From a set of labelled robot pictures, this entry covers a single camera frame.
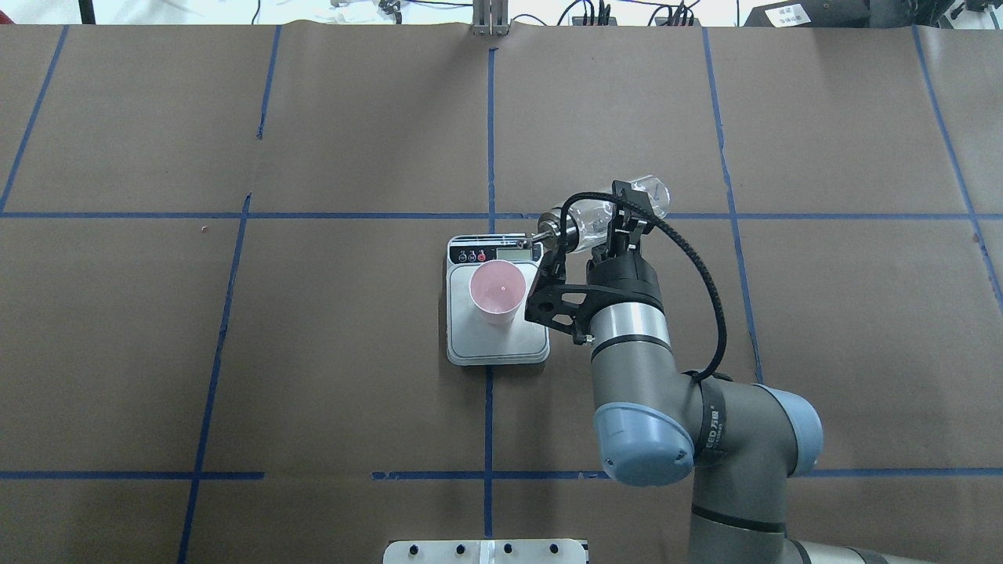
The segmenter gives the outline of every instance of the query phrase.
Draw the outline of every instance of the light blue joint cap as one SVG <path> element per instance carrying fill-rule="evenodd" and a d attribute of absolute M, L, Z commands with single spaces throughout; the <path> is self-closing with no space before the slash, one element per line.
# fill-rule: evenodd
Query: light blue joint cap
<path fill-rule="evenodd" d="M 807 399 L 796 393 L 773 389 L 761 383 L 753 385 L 765 389 L 776 399 L 783 407 L 783 411 L 787 413 L 790 427 L 794 430 L 794 439 L 797 441 L 797 466 L 794 467 L 794 472 L 790 476 L 803 476 L 811 472 L 821 455 L 823 443 L 821 419 L 818 418 L 818 412 L 811 406 L 811 403 L 808 403 Z"/>
<path fill-rule="evenodd" d="M 614 401 L 596 409 L 603 470 L 628 486 L 665 486 L 693 470 L 693 440 L 679 422 L 640 403 Z"/>

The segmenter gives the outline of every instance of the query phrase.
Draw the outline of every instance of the digital scale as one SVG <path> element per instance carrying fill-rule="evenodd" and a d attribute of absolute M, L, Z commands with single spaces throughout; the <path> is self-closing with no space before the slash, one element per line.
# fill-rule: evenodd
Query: digital scale
<path fill-rule="evenodd" d="M 449 240 L 445 253 L 445 334 L 450 362 L 472 366 L 533 364 L 547 359 L 550 335 L 547 327 L 525 319 L 525 299 L 512 323 L 492 325 L 470 298 L 473 271 L 495 259 L 507 260 L 523 271 L 529 293 L 543 256 L 543 244 L 530 244 L 522 233 L 460 235 Z"/>

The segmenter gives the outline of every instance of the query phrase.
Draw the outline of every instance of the gray robot arm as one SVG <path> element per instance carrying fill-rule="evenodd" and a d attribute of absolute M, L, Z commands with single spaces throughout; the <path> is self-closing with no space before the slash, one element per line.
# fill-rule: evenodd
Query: gray robot arm
<path fill-rule="evenodd" d="M 690 564 L 918 563 L 786 538 L 786 480 L 809 472 L 821 453 L 818 415 L 790 392 L 679 373 L 657 275 L 641 257 L 640 236 L 657 218 L 631 214 L 650 204 L 625 187 L 614 183 L 625 203 L 593 251 L 587 284 L 565 283 L 558 247 L 544 257 L 527 301 L 527 320 L 592 344 L 594 424 L 607 474 L 629 486 L 664 486 L 695 472 Z M 564 298 L 576 293 L 585 294 L 581 304 Z M 572 323 L 556 321 L 559 314 Z"/>

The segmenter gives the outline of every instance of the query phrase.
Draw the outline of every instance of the pink cup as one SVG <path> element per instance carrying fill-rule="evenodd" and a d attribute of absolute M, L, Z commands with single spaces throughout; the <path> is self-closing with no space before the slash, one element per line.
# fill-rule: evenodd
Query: pink cup
<path fill-rule="evenodd" d="M 487 261 L 473 271 L 470 298 L 488 323 L 512 323 L 526 299 L 526 277 L 509 261 Z"/>

